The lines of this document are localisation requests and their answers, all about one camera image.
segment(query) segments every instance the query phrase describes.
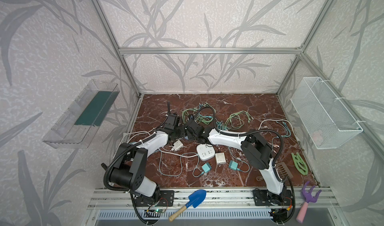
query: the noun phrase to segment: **wall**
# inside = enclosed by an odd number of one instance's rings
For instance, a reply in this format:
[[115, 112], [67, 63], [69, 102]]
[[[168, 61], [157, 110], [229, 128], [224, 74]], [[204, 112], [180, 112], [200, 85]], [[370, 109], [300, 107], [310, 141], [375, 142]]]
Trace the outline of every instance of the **wall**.
[[[324, 74], [383, 138], [383, 0], [337, 0], [306, 52]], [[318, 150], [290, 98], [303, 77], [313, 76], [300, 63], [280, 95], [311, 166], [330, 186], [352, 226], [382, 225], [384, 163], [358, 135], [341, 147]]]
[[[136, 97], [88, 0], [0, 1], [0, 225], [78, 225]], [[121, 92], [89, 148], [43, 143], [90, 79]]]
[[[325, 0], [100, 1], [119, 47], [299, 47]], [[292, 58], [126, 55], [136, 84], [151, 93], [273, 93]]]

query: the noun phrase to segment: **vent grille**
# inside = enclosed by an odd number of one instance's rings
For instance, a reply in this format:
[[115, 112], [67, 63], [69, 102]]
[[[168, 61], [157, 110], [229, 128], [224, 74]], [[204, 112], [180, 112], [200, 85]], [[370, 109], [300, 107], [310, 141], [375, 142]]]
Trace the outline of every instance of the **vent grille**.
[[[144, 219], [168, 219], [177, 209], [168, 209], [165, 213], [149, 213], [147, 217], [146, 210], [139, 209], [139, 213]], [[188, 209], [180, 214], [177, 219], [269, 219], [270, 209]], [[98, 220], [108, 219], [137, 219], [133, 209], [124, 210], [100, 210]]]

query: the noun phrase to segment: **wooden handle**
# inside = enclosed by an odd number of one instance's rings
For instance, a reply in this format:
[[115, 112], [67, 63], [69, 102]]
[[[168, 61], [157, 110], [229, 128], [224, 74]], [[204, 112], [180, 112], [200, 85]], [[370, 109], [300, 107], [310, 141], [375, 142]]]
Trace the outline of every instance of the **wooden handle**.
[[187, 207], [184, 205], [181, 209], [179, 209], [176, 213], [172, 214], [168, 219], [170, 222], [174, 221], [182, 212], [184, 212]]

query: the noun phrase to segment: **red marble tabletop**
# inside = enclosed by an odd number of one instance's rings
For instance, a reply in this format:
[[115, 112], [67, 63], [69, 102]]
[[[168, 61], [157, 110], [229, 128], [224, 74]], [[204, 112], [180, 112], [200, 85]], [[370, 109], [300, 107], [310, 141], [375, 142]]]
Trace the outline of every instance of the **red marble tabletop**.
[[[241, 118], [244, 120], [244, 126], [235, 130], [237, 132], [246, 132], [249, 129], [257, 129], [264, 119], [285, 119], [283, 109], [275, 94], [171, 94], [171, 95], [145, 95], [139, 109], [138, 116], [134, 125], [134, 132], [141, 130], [151, 130], [157, 127], [164, 119], [167, 113], [167, 101], [170, 101], [171, 113], [177, 113], [181, 116], [184, 109], [194, 108], [201, 102], [207, 102], [216, 109], [216, 117], [219, 121], [225, 122], [231, 113], [244, 110], [248, 111], [254, 118], [250, 123], [245, 115]], [[206, 109], [202, 114], [210, 114], [211, 112]], [[285, 135], [285, 130], [279, 124], [272, 121], [263, 123], [262, 128], [270, 128], [277, 130], [280, 134]], [[262, 133], [268, 142], [275, 137], [271, 133]], [[142, 135], [137, 136], [134, 140], [140, 139]], [[196, 152], [196, 146], [199, 143], [195, 141], [187, 141], [182, 139], [181, 142], [184, 146], [177, 151], [178, 154], [186, 152]], [[279, 140], [275, 139], [274, 144], [279, 144]], [[223, 152], [227, 163], [221, 166], [216, 166], [215, 157], [207, 161], [199, 161], [199, 165], [195, 171], [195, 175], [201, 172], [201, 166], [208, 162], [212, 169], [199, 178], [192, 175], [192, 171], [197, 163], [197, 156], [193, 158], [182, 158], [183, 170], [180, 176], [164, 176], [159, 172], [160, 152], [155, 152], [148, 157], [146, 166], [146, 176], [158, 183], [161, 188], [174, 188], [174, 187], [255, 187], [266, 186], [265, 181], [257, 181], [256, 177], [261, 176], [259, 170], [251, 167], [247, 173], [234, 171], [228, 168], [231, 160], [238, 162], [238, 167], [246, 171], [248, 166], [241, 161], [234, 159], [229, 152], [228, 147], [218, 145], [215, 147], [216, 152]], [[234, 148], [231, 148], [234, 156], [247, 161], [244, 154]], [[291, 153], [299, 152], [301, 157], [305, 160], [303, 152], [295, 137], [292, 135], [289, 138], [284, 138], [284, 150], [278, 162], [285, 162], [293, 178], [291, 179], [294, 186], [303, 186], [306, 181], [310, 181], [310, 185], [316, 185], [316, 181], [312, 172], [303, 176], [295, 168]], [[163, 153], [161, 172], [168, 175], [178, 175], [181, 171], [180, 157]]]

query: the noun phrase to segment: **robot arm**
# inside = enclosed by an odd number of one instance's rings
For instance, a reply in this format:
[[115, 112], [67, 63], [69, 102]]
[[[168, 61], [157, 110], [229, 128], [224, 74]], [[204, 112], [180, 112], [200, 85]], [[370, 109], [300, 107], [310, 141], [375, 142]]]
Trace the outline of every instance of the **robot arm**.
[[[124, 157], [119, 157], [129, 145], [123, 143], [119, 146], [115, 159], [119, 158], [117, 161], [114, 160], [116, 163], [113, 168], [108, 171], [107, 167], [103, 166], [107, 171], [108, 182], [128, 188], [133, 194], [146, 196], [149, 203], [156, 202], [159, 197], [159, 186], [144, 176], [146, 159], [160, 147], [165, 146], [170, 138], [186, 136], [189, 140], [196, 140], [200, 143], [224, 145], [243, 151], [249, 163], [260, 170], [270, 193], [278, 196], [285, 190], [281, 178], [272, 166], [272, 146], [259, 133], [239, 137], [243, 133], [226, 131], [227, 135], [224, 135], [214, 128], [203, 128], [194, 120], [189, 120], [185, 125], [179, 126], [177, 115], [169, 115], [165, 122], [161, 130], [136, 143], [128, 155], [125, 153]], [[131, 166], [122, 164], [132, 158]]]

